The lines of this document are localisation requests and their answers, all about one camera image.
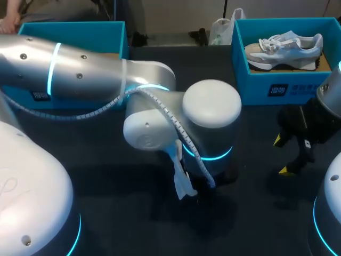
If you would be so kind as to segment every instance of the shoe sole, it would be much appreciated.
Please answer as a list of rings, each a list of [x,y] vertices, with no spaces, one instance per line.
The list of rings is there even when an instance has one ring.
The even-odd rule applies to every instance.
[[[283,62],[283,63],[271,63],[271,64],[264,64],[264,63],[258,63],[254,61],[247,61],[249,64],[252,66],[262,69],[262,70],[271,70],[274,67],[278,65],[288,65],[296,69],[302,69],[302,70],[316,70],[316,64],[315,60],[294,60],[294,61],[288,61],[288,62]]]

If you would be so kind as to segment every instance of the hand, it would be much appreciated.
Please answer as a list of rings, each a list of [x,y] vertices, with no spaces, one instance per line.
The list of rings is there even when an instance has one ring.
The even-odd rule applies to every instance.
[[[6,15],[0,24],[0,34],[16,34],[20,23],[20,14],[18,12]]]

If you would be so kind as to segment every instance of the blue box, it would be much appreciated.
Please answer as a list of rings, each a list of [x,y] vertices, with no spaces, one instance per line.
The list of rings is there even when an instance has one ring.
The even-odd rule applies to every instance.
[[[129,47],[124,22],[47,22],[25,23],[20,35],[35,36],[99,53],[116,53],[128,59]],[[3,85],[13,100],[30,109],[93,109],[106,102],[51,99],[35,101],[31,92]]]
[[[243,105],[303,104],[330,72],[251,73],[244,47],[292,30],[300,36],[323,36],[323,52],[330,69],[341,61],[341,26],[335,18],[237,20],[232,37],[232,62]],[[279,88],[282,93],[270,90]]]

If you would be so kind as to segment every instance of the person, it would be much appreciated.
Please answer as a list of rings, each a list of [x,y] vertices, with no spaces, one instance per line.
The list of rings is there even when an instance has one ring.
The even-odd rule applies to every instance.
[[[0,34],[16,34],[26,22],[108,21],[108,6],[105,0],[7,0]]]

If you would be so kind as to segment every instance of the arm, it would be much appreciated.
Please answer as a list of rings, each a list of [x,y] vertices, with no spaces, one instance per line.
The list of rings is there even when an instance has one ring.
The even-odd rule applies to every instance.
[[[6,17],[1,22],[0,34],[16,34],[20,22],[19,7],[22,0],[7,0]]]
[[[7,13],[6,16],[14,16],[19,14],[19,7],[21,0],[7,0]]]

